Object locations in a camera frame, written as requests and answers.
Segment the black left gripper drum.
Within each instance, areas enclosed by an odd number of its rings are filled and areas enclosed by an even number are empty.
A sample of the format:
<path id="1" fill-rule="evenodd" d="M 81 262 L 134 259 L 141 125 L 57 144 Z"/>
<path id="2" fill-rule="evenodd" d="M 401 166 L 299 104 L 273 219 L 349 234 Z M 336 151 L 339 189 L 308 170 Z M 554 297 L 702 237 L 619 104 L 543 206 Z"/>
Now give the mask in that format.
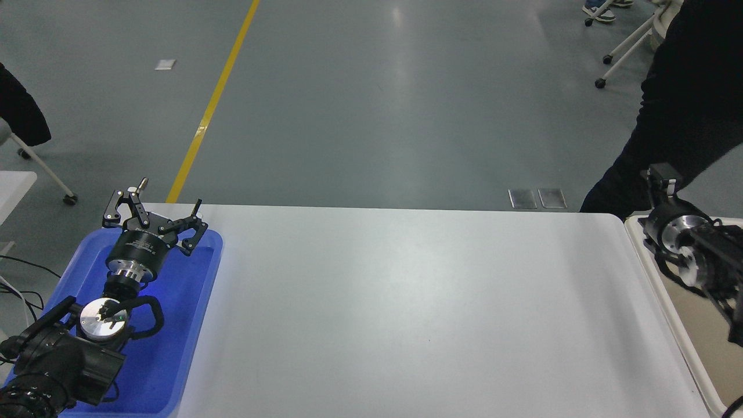
<path id="1" fill-rule="evenodd" d="M 106 258 L 106 265 L 110 272 L 136 267 L 149 273 L 160 273 L 172 247 L 172 243 L 152 233 L 125 230 Z"/>

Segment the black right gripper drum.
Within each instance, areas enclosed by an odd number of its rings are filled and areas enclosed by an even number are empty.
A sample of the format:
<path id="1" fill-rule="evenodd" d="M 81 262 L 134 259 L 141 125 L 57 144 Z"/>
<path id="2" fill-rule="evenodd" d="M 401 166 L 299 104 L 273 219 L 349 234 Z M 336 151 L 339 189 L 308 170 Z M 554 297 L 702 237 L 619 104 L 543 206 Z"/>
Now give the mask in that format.
<path id="1" fill-rule="evenodd" d="M 655 206 L 645 220 L 643 231 L 658 248 L 680 254 L 692 246 L 688 230 L 704 224 L 704 213 L 690 202 L 667 197 Z"/>

